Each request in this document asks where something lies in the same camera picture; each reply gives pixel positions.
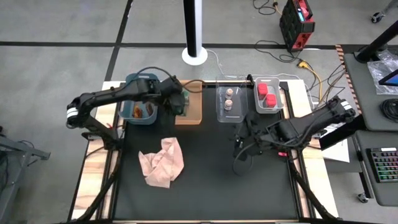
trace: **rgb keyboard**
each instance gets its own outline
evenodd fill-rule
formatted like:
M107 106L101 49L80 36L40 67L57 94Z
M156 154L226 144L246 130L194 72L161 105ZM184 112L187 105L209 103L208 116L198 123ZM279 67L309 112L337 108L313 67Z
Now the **rgb keyboard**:
M377 182L398 182L398 151L389 149L367 149Z

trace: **pink paper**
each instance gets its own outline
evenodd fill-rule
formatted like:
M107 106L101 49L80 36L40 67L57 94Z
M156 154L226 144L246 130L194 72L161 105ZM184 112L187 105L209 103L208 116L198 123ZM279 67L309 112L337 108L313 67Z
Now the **pink paper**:
M148 185L170 188L170 181L175 180L184 168L182 151L177 138L162 139L161 145L158 153L144 155L140 151L138 158Z

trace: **red block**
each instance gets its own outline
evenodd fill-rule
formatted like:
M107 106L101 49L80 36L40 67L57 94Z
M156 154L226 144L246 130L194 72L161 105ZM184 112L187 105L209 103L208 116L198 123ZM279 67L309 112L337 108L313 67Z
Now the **red block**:
M268 94L268 86L265 83L260 83L257 86L257 91L259 94L259 100L263 100Z
M268 108L273 108L276 106L276 96L274 94L268 94L266 96L266 105Z

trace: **pole base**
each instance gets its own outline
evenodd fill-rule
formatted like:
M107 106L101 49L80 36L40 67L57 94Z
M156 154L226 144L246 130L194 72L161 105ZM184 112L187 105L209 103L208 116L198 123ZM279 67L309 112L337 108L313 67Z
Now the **pole base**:
M182 60L189 65L201 65L207 60L207 50L202 47L197 57L191 57L188 54L188 49L185 48L182 51Z

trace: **concrete floor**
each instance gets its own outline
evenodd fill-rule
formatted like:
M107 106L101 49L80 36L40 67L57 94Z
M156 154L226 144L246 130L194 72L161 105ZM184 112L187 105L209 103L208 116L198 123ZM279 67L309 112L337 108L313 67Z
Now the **concrete floor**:
M392 11L380 23L370 23L370 15L385 7L388 0L308 1L317 22L309 42L313 45L368 44L398 19L397 11ZM126 2L0 0L0 41L114 42ZM262 16L251 4L251 0L203 0L203 41L253 44L264 39L283 43L278 15ZM184 43L184 33L181 0L134 0L123 42ZM398 44L398 38L391 44ZM13 220L56 223L67 219L86 141L81 131L65 127L65 109L74 97L101 88L112 50L0 47L0 124L11 139L30 140L37 148L52 152L49 161L30 167L17 195ZM295 63L280 63L253 49L211 50L218 54L227 75L288 73L298 75L308 85L313 81L312 74L297 69ZM112 80L123 80L149 65L179 78L221 77L212 53L203 65L190 67L182 62L181 51L121 49ZM340 64L335 50L304 50L300 57L311 63L322 79ZM345 79L338 84L348 86ZM340 96L353 103L349 90ZM361 204L355 199L363 191L358 175L330 174L330 181L342 218L396 223L398 208L380 207L375 200Z

